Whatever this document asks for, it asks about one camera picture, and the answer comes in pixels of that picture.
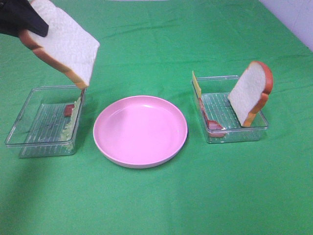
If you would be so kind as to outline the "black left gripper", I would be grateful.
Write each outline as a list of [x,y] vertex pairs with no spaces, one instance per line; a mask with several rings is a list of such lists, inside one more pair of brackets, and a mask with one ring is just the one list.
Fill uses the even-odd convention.
[[49,26],[28,0],[1,0],[0,33],[18,37],[22,29],[28,29],[41,37],[46,37]]

